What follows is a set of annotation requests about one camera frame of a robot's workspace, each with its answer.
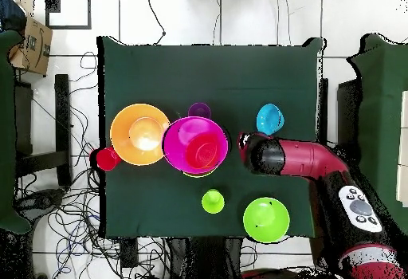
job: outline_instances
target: magenta bowl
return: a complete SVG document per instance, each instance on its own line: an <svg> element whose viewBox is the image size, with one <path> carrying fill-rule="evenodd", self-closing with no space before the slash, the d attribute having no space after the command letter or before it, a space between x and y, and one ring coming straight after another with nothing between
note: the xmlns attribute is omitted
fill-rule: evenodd
<svg viewBox="0 0 408 279"><path fill-rule="evenodd" d="M189 142L204 132L214 133L218 140L218 162L213 167L197 169L186 161L186 148ZM164 132L162 140L164 158L174 168L189 174L198 175L219 167L228 153L228 139L221 127L204 117L189 116L173 122Z"/></svg>

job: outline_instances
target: green cloth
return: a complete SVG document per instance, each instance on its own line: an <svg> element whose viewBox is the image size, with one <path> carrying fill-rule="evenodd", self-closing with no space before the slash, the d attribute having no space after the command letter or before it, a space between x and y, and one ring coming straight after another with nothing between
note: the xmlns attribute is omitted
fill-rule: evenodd
<svg viewBox="0 0 408 279"><path fill-rule="evenodd" d="M22 36L14 30L0 33L0 110L2 118L2 138L0 148L0 228L16 234L31 230L29 222L17 214L13 208L16 178L16 127L14 107L14 72L9 63L10 49L22 41Z"/></svg>
<svg viewBox="0 0 408 279"><path fill-rule="evenodd" d="M251 174L237 149L239 132L256 131L262 105L284 115L278 136L316 139L317 53L308 45L131 46L108 37L104 44L106 139L111 123L135 103L160 108L171 122L194 102L207 103L211 119L226 128L231 152L211 175L200 179L176 171L165 159L146 167L120 163L106 174L106 236L245 236L243 214L260 197L282 201L290 213L290 235L314 236L308 181ZM208 214L202 196L219 190L224 209Z"/></svg>
<svg viewBox="0 0 408 279"><path fill-rule="evenodd" d="M359 166L391 217L408 234L408 209L397 201L396 192L402 92L408 90L408 46L387 43L376 34L367 35L363 44L350 59L363 86Z"/></svg>

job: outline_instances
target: green cup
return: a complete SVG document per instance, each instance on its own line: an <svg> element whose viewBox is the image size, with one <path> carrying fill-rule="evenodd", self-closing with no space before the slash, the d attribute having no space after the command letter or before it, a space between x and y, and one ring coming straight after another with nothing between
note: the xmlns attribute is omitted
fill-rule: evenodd
<svg viewBox="0 0 408 279"><path fill-rule="evenodd" d="M209 214L217 214L224 207L224 197L218 190L210 189L202 196L202 207Z"/></svg>
<svg viewBox="0 0 408 279"><path fill-rule="evenodd" d="M255 199L245 209L245 231L257 242L276 242L286 234L289 223L288 210L274 198Z"/></svg>

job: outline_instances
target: small red cup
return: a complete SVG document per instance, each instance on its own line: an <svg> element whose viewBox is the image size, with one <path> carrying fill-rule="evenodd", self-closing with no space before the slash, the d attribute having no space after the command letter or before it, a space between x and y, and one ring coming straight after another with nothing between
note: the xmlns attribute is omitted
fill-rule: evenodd
<svg viewBox="0 0 408 279"><path fill-rule="evenodd" d="M106 147L105 149L99 150L96 154L96 163L98 167L104 171L113 170L121 161L122 159L113 147Z"/></svg>

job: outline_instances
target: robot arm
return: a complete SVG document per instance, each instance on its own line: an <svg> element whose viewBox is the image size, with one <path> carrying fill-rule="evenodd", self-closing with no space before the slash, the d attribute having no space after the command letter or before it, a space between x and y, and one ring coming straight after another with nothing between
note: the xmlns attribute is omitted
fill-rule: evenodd
<svg viewBox="0 0 408 279"><path fill-rule="evenodd" d="M351 177L343 160L313 142L278 139L261 133L238 137L241 160L254 174L301 176L313 181L339 273L354 279L404 279L397 251L372 206L375 199Z"/></svg>

